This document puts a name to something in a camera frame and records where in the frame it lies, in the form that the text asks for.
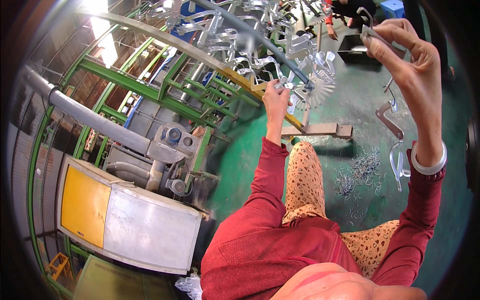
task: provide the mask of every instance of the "pile of metal hooks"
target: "pile of metal hooks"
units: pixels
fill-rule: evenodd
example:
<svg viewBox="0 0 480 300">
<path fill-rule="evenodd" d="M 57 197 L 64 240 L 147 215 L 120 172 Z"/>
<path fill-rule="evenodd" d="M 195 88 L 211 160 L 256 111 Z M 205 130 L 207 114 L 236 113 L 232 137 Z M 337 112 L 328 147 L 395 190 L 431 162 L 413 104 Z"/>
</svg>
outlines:
<svg viewBox="0 0 480 300">
<path fill-rule="evenodd" d="M 354 151 L 355 157 L 352 157 L 353 165 L 351 167 L 347 167 L 346 169 L 342 167 L 338 169 L 334 168 L 334 172 L 336 173 L 335 183 L 338 182 L 336 193 L 338 196 L 345 197 L 344 203 L 350 198 L 356 186 L 369 186 L 369 191 L 375 188 L 375 194 L 378 194 L 382 189 L 380 178 L 383 176 L 385 180 L 385 174 L 376 173 L 381 163 L 379 156 L 380 148 L 372 146 L 372 152 L 367 153 L 363 146 L 359 147 Z M 378 182 L 373 182 L 374 175 L 379 176 Z M 354 201 L 361 199 L 359 195 L 361 195 L 361 193 L 357 195 L 354 193 Z"/>
</svg>

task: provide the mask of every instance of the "hand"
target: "hand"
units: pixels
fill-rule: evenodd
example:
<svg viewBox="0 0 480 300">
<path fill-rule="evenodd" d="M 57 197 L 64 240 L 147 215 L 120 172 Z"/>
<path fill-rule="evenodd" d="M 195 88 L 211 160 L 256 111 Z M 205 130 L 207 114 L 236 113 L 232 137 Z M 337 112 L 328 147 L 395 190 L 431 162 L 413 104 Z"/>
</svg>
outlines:
<svg viewBox="0 0 480 300">
<path fill-rule="evenodd" d="M 292 106 L 289 101 L 290 90 L 284 87 L 275 89 L 280 81 L 274 79 L 267 84 L 265 95 L 262 101 L 267 111 L 267 140 L 281 146 L 280 138 L 282 134 L 283 118 L 287 113 L 287 106 Z"/>
<path fill-rule="evenodd" d="M 335 31 L 335 29 L 333 28 L 333 25 L 327 24 L 326 26 L 327 26 L 328 36 L 329 36 L 332 40 L 338 41 L 338 36 L 336 35 L 336 31 Z"/>
<path fill-rule="evenodd" d="M 440 161 L 443 153 L 442 82 L 437 48 L 419 39 L 406 19 L 387 19 L 373 29 L 388 42 L 396 41 L 411 53 L 407 62 L 377 38 L 368 37 L 363 41 L 367 55 L 379 60 L 400 88 L 417 125 L 417 161 L 431 167 Z"/>
</svg>

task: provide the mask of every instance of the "plastic bag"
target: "plastic bag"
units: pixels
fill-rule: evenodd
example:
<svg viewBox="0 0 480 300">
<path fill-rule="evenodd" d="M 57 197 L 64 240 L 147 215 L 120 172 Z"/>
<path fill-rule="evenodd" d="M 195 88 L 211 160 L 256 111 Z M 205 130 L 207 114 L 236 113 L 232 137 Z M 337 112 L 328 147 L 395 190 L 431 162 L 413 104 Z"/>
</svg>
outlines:
<svg viewBox="0 0 480 300">
<path fill-rule="evenodd" d="M 188 297 L 193 300 L 202 300 L 202 287 L 200 286 L 200 276 L 190 274 L 190 277 L 180 277 L 175 282 L 175 287 L 181 291 L 187 292 Z"/>
</svg>

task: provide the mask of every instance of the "black bin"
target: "black bin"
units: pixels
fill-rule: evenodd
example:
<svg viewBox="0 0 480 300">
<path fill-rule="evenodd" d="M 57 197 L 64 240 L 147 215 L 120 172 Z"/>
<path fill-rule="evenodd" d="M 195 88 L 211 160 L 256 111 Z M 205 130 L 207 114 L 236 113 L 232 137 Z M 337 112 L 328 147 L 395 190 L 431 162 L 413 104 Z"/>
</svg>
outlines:
<svg viewBox="0 0 480 300">
<path fill-rule="evenodd" d="M 381 63 L 367 55 L 365 45 L 363 44 L 360 34 L 347 35 L 343 38 L 337 53 L 345 63 L 364 63 L 380 65 Z"/>
</svg>

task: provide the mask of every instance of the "lips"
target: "lips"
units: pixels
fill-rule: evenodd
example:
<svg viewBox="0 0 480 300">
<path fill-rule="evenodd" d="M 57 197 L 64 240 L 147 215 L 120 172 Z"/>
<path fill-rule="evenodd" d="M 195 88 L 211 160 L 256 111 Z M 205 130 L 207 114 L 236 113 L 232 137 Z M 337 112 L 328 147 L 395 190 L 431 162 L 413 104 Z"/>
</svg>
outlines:
<svg viewBox="0 0 480 300">
<path fill-rule="evenodd" d="M 294 291 L 294 290 L 296 290 L 300 287 L 303 287 L 304 285 L 307 285 L 307 284 L 309 284 L 309 283 L 311 283 L 315 280 L 318 280 L 322 277 L 333 274 L 333 273 L 340 273 L 340 271 L 331 270 L 331 271 L 323 271 L 323 272 L 315 273 L 315 274 L 305 278 L 304 280 L 302 280 L 302 282 L 300 282 L 292 291 Z"/>
</svg>

